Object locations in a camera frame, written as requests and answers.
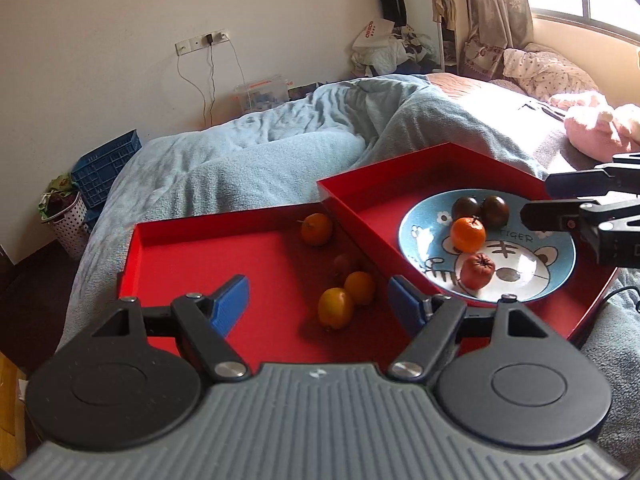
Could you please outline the dark brown tomato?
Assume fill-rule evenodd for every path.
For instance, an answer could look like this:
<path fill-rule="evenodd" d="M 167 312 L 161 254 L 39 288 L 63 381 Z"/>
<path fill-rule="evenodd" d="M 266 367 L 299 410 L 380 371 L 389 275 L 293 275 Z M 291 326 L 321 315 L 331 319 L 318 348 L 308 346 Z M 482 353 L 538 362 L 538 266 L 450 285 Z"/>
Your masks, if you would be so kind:
<path fill-rule="evenodd" d="M 482 206 L 480 206 L 480 218 L 482 218 L 484 226 L 488 226 L 488 228 L 501 228 L 509 222 L 509 206 L 500 196 L 487 196 L 484 198 Z"/>

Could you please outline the orange tangerine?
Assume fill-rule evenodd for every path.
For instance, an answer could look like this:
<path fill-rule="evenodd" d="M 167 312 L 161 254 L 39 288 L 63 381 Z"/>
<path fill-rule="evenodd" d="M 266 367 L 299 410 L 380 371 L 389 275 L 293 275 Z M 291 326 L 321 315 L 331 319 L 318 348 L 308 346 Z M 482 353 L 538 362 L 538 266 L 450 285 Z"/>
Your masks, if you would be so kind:
<path fill-rule="evenodd" d="M 375 281 L 367 272 L 356 271 L 349 274 L 344 289 L 357 306 L 368 306 L 375 297 Z"/>
<path fill-rule="evenodd" d="M 327 214 L 316 212 L 307 216 L 300 224 L 300 236 L 309 246 L 322 246 L 332 237 L 333 223 Z"/>
<path fill-rule="evenodd" d="M 459 252 L 474 254 L 485 243 L 486 230 L 479 218 L 463 217 L 452 224 L 449 236 L 454 248 Z"/>

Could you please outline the small red fruit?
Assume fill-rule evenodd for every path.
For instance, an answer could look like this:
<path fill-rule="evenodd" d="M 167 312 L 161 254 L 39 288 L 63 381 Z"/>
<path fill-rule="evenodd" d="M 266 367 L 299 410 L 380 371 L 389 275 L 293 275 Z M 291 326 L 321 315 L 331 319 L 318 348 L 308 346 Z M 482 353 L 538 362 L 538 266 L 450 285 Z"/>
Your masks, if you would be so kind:
<path fill-rule="evenodd" d="M 333 269 L 336 275 L 348 275 L 352 273 L 352 268 L 354 264 L 352 263 L 352 258 L 349 255 L 341 254 L 334 258 L 333 260 Z"/>

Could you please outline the red box with fruits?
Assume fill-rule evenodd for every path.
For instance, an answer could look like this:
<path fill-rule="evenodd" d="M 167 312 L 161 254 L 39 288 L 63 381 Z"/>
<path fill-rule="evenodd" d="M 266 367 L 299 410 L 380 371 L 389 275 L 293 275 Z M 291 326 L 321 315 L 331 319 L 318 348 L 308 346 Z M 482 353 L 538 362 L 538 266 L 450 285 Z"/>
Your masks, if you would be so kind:
<path fill-rule="evenodd" d="M 253 370 L 264 363 L 361 363 L 386 368 L 409 336 L 386 302 L 386 281 L 339 224 L 323 246 L 300 226 L 318 204 L 139 223 L 130 240 L 122 296 L 167 306 L 187 292 L 209 295 L 236 274 L 248 279 L 248 305 L 227 339 Z M 337 285 L 334 259 L 349 254 L 375 279 L 369 307 L 342 330 L 318 319 L 318 300 Z"/>

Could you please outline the blue tiger plate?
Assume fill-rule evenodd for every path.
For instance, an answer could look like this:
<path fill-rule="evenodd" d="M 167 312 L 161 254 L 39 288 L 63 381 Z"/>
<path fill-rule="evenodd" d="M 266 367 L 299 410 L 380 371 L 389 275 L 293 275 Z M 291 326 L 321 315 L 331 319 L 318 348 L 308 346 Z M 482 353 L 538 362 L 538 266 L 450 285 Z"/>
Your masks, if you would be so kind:
<path fill-rule="evenodd" d="M 495 263 L 495 273 L 486 286 L 473 290 L 460 282 L 469 256 L 454 248 L 449 239 L 454 203 L 459 198 L 480 203 L 489 196 L 506 202 L 509 221 L 501 228 L 486 230 L 485 243 L 478 251 Z M 576 248 L 570 234 L 523 226 L 520 211 L 525 203 L 523 197 L 484 188 L 460 188 L 427 197 L 400 222 L 400 252 L 433 285 L 480 304 L 492 304 L 503 295 L 514 295 L 523 302 L 544 298 L 573 273 Z"/>

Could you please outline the pink pillow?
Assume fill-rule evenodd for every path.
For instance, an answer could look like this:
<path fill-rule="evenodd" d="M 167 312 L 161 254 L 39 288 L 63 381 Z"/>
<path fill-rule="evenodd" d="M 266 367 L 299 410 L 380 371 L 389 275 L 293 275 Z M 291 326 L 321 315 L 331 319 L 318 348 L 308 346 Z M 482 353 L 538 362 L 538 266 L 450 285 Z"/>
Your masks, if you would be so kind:
<path fill-rule="evenodd" d="M 573 106 L 564 127 L 570 144 L 598 162 L 639 151 L 639 107 L 634 104 L 616 108 Z"/>

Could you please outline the dark green tomato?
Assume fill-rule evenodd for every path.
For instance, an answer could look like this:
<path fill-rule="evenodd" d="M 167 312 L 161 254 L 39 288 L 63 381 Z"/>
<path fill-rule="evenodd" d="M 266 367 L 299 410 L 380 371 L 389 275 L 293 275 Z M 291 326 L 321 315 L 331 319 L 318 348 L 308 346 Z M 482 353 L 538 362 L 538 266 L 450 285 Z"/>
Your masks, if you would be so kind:
<path fill-rule="evenodd" d="M 459 197 L 451 208 L 451 217 L 454 221 L 461 218 L 480 218 L 482 215 L 482 206 L 474 198 L 470 196 Z"/>

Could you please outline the yellow orange near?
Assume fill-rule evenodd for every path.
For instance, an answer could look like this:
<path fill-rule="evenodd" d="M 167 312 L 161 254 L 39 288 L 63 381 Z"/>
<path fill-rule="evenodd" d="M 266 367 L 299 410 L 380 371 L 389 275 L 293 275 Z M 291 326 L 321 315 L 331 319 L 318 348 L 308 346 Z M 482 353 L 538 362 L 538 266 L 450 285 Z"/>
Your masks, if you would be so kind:
<path fill-rule="evenodd" d="M 341 287 L 327 289 L 318 301 L 319 322 L 332 330 L 346 327 L 354 315 L 355 304 L 348 291 Z"/>

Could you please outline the white dotted waste bin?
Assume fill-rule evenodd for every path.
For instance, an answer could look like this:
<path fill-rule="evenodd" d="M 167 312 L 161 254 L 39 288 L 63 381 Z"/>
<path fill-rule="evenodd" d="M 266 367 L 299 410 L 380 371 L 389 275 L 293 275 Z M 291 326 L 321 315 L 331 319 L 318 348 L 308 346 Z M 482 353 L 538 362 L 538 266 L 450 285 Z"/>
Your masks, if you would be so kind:
<path fill-rule="evenodd" d="M 89 239 L 88 209 L 70 174 L 53 179 L 38 204 L 40 221 L 48 226 L 70 258 L 79 261 Z"/>

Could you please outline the light blue blanket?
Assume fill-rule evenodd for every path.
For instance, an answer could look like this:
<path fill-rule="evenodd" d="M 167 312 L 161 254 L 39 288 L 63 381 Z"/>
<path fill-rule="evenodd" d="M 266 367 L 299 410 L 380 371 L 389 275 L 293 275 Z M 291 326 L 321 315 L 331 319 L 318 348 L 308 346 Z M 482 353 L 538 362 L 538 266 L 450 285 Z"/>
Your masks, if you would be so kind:
<path fill-rule="evenodd" d="M 327 84 L 306 98 L 200 132 L 161 136 L 126 163 L 80 260 L 62 341 L 106 310 L 138 223 L 299 205 L 319 180 L 452 142 L 543 179 L 588 160 L 515 96 L 433 77 Z"/>

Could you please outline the blue plastic crate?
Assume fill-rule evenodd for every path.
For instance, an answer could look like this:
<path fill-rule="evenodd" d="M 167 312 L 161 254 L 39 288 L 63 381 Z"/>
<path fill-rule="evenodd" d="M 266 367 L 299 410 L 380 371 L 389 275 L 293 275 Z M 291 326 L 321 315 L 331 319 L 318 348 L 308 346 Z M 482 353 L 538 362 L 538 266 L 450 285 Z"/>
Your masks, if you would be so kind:
<path fill-rule="evenodd" d="M 85 154 L 72 169 L 72 180 L 88 209 L 102 206 L 129 159 L 140 151 L 137 130 L 131 130 Z"/>

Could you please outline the hanging clothes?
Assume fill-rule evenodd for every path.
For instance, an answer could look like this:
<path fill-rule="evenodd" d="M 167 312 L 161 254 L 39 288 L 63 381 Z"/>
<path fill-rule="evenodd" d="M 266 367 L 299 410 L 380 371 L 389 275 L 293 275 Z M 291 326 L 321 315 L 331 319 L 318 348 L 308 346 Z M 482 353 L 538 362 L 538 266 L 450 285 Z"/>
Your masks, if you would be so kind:
<path fill-rule="evenodd" d="M 488 81 L 501 76 L 503 53 L 534 39 L 528 0 L 431 0 L 433 20 L 454 33 L 459 74 Z"/>

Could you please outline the clear plastic storage box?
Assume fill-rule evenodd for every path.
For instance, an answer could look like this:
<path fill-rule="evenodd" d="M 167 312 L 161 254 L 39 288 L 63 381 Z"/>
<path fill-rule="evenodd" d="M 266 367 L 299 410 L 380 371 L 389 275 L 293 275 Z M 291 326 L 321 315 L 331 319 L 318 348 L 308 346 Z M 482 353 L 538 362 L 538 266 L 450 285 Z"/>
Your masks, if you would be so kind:
<path fill-rule="evenodd" d="M 274 75 L 251 84 L 241 84 L 234 89 L 234 97 L 242 114 L 271 110 L 290 100 L 288 81 L 281 75 Z"/>

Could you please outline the white shopping bag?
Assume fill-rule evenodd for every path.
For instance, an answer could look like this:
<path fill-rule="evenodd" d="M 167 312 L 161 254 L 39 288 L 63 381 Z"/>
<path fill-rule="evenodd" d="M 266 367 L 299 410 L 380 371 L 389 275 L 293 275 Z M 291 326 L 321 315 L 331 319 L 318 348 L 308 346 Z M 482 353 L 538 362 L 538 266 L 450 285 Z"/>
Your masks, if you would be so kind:
<path fill-rule="evenodd" d="M 374 18 L 368 21 L 352 44 L 352 50 L 385 48 L 393 37 L 394 27 L 395 23 L 385 18 Z"/>

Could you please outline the white wall socket strip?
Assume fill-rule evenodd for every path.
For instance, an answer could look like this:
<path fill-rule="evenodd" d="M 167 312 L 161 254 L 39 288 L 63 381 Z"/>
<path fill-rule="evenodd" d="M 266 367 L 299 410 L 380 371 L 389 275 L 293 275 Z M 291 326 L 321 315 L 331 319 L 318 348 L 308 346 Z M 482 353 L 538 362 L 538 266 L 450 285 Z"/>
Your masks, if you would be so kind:
<path fill-rule="evenodd" d="M 230 36 L 227 29 L 209 32 L 208 34 L 194 36 L 187 40 L 178 41 L 175 44 L 176 55 L 183 56 L 198 50 L 208 49 L 228 42 Z"/>

